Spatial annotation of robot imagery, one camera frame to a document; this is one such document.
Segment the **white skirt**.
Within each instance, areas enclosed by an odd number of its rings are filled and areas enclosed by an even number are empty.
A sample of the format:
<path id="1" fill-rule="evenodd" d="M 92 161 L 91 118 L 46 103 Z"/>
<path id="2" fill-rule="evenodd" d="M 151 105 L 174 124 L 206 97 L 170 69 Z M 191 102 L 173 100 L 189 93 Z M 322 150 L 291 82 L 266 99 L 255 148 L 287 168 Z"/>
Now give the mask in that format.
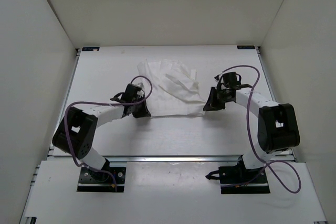
<path id="1" fill-rule="evenodd" d="M 205 99 L 200 95 L 196 70 L 176 60 L 145 60 L 137 66 L 139 75 L 152 83 L 146 100 L 153 118 L 203 116 Z"/>

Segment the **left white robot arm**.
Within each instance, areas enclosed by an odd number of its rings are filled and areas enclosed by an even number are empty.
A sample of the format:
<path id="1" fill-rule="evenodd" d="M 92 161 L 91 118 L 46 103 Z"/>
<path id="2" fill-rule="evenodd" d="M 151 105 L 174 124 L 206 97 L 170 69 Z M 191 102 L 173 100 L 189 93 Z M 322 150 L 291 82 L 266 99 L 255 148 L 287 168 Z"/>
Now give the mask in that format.
<path id="1" fill-rule="evenodd" d="M 150 117 L 144 98 L 143 84 L 129 83 L 124 92 L 111 98 L 116 106 L 95 104 L 86 110 L 72 106 L 56 129 L 52 144 L 84 163 L 96 180 L 104 181 L 112 171 L 108 160 L 92 147 L 96 129 L 129 115 L 136 119 Z"/>

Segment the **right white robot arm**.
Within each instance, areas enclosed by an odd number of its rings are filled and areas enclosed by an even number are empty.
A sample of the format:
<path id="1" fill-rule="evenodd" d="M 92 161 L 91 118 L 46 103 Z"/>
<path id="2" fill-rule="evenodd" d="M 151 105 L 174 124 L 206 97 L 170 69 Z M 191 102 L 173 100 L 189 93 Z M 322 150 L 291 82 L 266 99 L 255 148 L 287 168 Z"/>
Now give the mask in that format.
<path id="1" fill-rule="evenodd" d="M 246 108 L 247 116 L 253 114 L 258 120 L 257 142 L 225 173 L 235 183 L 248 182 L 275 155 L 299 145 L 295 110 L 289 103 L 280 104 L 255 92 L 254 86 L 243 84 L 236 72 L 219 74 L 215 80 L 217 85 L 211 87 L 203 111 L 223 110 L 227 103 L 234 102 Z"/>

